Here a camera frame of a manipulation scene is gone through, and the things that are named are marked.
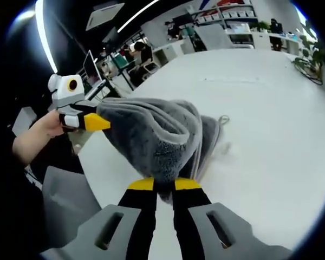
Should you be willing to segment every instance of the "white tabletop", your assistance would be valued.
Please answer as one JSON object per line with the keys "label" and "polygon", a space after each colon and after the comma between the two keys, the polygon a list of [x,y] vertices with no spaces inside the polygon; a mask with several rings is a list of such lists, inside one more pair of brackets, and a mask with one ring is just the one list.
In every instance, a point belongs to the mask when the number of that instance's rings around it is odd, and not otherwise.
{"label": "white tabletop", "polygon": [[[93,93],[95,93],[98,90],[98,88],[100,88],[101,85],[104,84],[105,82],[106,80],[99,80],[97,83],[92,85],[92,89],[86,94],[85,99],[88,100],[93,95]],[[110,92],[110,90],[107,87],[103,87],[103,91],[106,92],[106,94]]]}
{"label": "white tabletop", "polygon": [[163,45],[163,46],[160,46],[160,47],[157,47],[157,48],[153,49],[153,53],[156,53],[157,51],[166,49],[169,46],[178,46],[178,45],[182,45],[183,43],[184,43],[184,40],[173,41],[173,42],[170,42],[170,43],[168,43],[166,45]]}
{"label": "white tabletop", "polygon": [[[248,221],[269,245],[294,249],[325,204],[325,93],[276,51],[228,49],[179,57],[131,95],[192,102],[201,114],[228,115],[201,185]],[[227,154],[221,145],[231,143]],[[117,204],[140,176],[94,133],[81,163],[102,207]],[[158,200],[150,259],[181,259],[173,211]]]}
{"label": "white tabletop", "polygon": [[283,35],[280,35],[280,34],[274,34],[274,33],[271,33],[271,32],[259,32],[259,31],[251,31],[251,32],[233,32],[233,31],[227,31],[226,32],[227,35],[268,35],[270,37],[276,37],[276,38],[280,38],[280,39],[283,39],[283,40],[286,40],[286,41],[291,41],[291,42],[295,42],[295,43],[300,43],[299,40],[297,39],[293,39],[293,38],[290,38],[288,36],[283,36]]}

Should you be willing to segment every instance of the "light strip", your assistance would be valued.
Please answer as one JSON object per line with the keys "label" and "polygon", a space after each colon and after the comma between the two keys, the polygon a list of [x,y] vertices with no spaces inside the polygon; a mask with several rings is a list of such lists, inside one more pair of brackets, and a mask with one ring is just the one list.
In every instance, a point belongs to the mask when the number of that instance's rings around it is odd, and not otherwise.
{"label": "light strip", "polygon": [[52,67],[52,70],[54,73],[57,73],[58,70],[55,66],[52,53],[50,52],[47,37],[46,37],[46,31],[44,29],[44,21],[43,21],[43,0],[37,0],[35,4],[35,16],[36,16],[36,23],[37,23],[37,30],[38,35],[40,36],[40,40],[42,43],[42,47],[44,50],[45,55],[47,56],[47,59],[49,61],[50,66]]}
{"label": "light strip", "polygon": [[151,3],[147,4],[145,7],[143,7],[140,11],[138,11],[133,17],[131,17],[125,24],[123,24],[123,26],[121,28],[118,29],[118,32],[120,33],[120,31],[122,29],[124,29],[129,23],[131,23],[132,20],[134,20],[136,17],[138,17],[141,13],[143,13],[146,9],[148,9],[149,7],[151,7],[153,4],[155,4],[156,2],[158,2],[160,0],[154,0]]}

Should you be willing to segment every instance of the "gray towel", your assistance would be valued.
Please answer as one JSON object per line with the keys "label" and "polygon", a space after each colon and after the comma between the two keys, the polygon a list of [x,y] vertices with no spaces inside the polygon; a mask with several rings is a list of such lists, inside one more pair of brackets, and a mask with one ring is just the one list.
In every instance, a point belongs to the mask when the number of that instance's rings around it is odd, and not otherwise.
{"label": "gray towel", "polygon": [[97,113],[111,122],[111,144],[144,177],[170,183],[201,176],[220,135],[217,120],[186,101],[106,98]]}

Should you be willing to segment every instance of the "wall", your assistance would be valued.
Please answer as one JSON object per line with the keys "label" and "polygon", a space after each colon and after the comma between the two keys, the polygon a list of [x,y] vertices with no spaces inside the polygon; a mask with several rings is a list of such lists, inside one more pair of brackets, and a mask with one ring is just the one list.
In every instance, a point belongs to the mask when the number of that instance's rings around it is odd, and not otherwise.
{"label": "wall", "polygon": [[259,21],[270,23],[272,18],[282,23],[284,31],[302,31],[297,11],[290,0],[251,0]]}
{"label": "wall", "polygon": [[[205,9],[210,8],[218,0],[210,0]],[[284,31],[295,32],[296,28],[302,31],[300,19],[293,4],[289,0],[251,0],[258,19],[270,22],[277,19],[283,25]],[[167,11],[155,19],[143,24],[141,29],[153,47],[160,47],[168,43],[166,21],[186,13],[186,8],[192,5],[197,11],[202,0],[193,0]]]}

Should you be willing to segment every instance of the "shelf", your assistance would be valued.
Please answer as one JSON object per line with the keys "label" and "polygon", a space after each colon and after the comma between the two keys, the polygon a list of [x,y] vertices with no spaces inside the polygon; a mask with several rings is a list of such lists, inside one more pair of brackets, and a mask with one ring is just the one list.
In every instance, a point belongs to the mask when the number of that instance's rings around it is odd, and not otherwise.
{"label": "shelf", "polygon": [[202,11],[197,11],[197,12],[193,12],[192,14],[190,15],[197,15],[197,14],[202,14],[203,12],[209,12],[209,11],[214,11],[214,10],[217,10],[216,7],[213,7],[213,8],[209,8],[209,9],[206,9],[206,10],[202,10]]}
{"label": "shelf", "polygon": [[224,21],[244,21],[244,22],[253,22],[258,20],[257,17],[232,17],[232,18],[222,18],[220,20],[208,21],[204,23],[198,23],[199,25],[207,25],[212,23],[219,23]]}
{"label": "shelf", "polygon": [[252,4],[228,4],[228,5],[220,5],[218,6],[221,8],[234,8],[234,7],[253,7]]}
{"label": "shelf", "polygon": [[224,18],[223,20],[231,20],[231,21],[246,21],[246,22],[252,22],[258,20],[258,17],[231,17],[231,18]]}

